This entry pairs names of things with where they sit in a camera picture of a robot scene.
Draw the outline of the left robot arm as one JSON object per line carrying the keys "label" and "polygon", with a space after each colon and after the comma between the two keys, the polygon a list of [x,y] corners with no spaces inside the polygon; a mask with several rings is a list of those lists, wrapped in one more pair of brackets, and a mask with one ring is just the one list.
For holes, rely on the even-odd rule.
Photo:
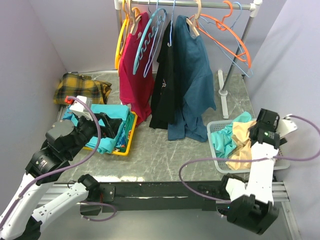
{"label": "left robot arm", "polygon": [[93,119],[78,117],[54,123],[45,134],[41,149],[35,152],[25,168],[19,189],[0,216],[2,240],[37,240],[42,231],[73,205],[85,201],[92,205],[100,199],[100,183],[90,174],[82,175],[66,193],[42,207],[37,207],[44,194],[61,174],[70,169],[70,161],[93,137],[114,137],[121,119],[96,113]]}

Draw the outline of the turquoise t shirt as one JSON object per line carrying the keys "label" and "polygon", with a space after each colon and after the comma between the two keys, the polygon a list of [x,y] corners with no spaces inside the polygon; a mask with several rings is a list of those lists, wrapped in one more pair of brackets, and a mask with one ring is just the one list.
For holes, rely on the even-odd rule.
{"label": "turquoise t shirt", "polygon": [[217,158],[228,159],[233,150],[236,149],[237,144],[232,139],[233,123],[248,123],[251,120],[251,114],[245,111],[221,130],[210,133],[210,139]]}

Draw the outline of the cream beige shirt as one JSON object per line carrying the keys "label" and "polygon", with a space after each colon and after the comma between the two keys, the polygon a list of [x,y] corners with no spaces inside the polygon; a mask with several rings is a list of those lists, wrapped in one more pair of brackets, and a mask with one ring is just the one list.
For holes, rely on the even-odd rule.
{"label": "cream beige shirt", "polygon": [[251,140],[249,138],[249,128],[256,124],[255,120],[246,123],[233,123],[232,139],[236,143],[236,148],[233,150],[226,164],[232,170],[250,169],[251,162],[240,162],[240,160],[250,160],[252,158]]}

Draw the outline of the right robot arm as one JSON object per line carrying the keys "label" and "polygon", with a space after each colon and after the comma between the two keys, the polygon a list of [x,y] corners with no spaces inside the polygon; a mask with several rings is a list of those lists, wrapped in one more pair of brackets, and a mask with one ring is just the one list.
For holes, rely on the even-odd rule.
{"label": "right robot arm", "polygon": [[272,191],[275,157],[280,148],[280,135],[276,132],[279,120],[278,113],[260,110],[249,130],[253,160],[248,182],[229,174],[218,188],[222,198],[231,200],[227,221],[257,235],[262,235],[279,215]]}

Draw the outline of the light blue wavy hanger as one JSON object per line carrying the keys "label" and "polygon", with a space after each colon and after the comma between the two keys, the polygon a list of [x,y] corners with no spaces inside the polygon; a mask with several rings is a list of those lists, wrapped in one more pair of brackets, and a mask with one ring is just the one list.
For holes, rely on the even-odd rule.
{"label": "light blue wavy hanger", "polygon": [[149,52],[149,56],[147,59],[147,63],[145,65],[145,69],[143,72],[143,77],[145,78],[147,76],[147,73],[152,65],[152,61],[154,59],[154,55],[152,55],[152,50],[155,46],[155,49],[157,49],[158,45],[159,45],[159,40],[157,41],[157,44],[155,45],[155,41],[154,41],[154,37],[157,36],[157,33],[159,31],[159,26],[161,24],[165,23],[167,17],[167,11],[165,10],[165,8],[161,7],[161,8],[157,8],[155,10],[155,12],[151,15],[151,17],[149,18],[143,33],[141,35],[138,47],[137,47],[137,51],[135,54],[135,58],[134,58],[134,62],[133,62],[133,70],[132,70],[132,74],[136,75],[137,71],[139,69],[139,65],[140,62],[144,56],[144,53],[147,51],[148,46],[151,44],[151,50]]}

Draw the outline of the pale blue wire hanger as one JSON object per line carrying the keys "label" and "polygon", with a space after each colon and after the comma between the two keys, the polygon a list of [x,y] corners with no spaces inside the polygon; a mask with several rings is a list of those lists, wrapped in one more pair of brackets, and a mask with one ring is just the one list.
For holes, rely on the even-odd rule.
{"label": "pale blue wire hanger", "polygon": [[148,23],[147,23],[147,27],[150,29],[150,32],[147,34],[147,36],[144,38],[144,46],[145,48],[147,48],[149,45],[151,45],[150,47],[150,51],[149,51],[149,55],[147,58],[147,63],[144,67],[144,71],[143,71],[143,77],[146,78],[150,68],[152,67],[153,64],[153,60],[159,45],[159,40],[156,41],[157,38],[157,34],[159,33],[160,35],[163,32],[163,25],[165,23],[167,17],[167,11],[161,7],[159,8],[159,0],[156,1],[156,10],[154,11],[154,13],[151,15]]}

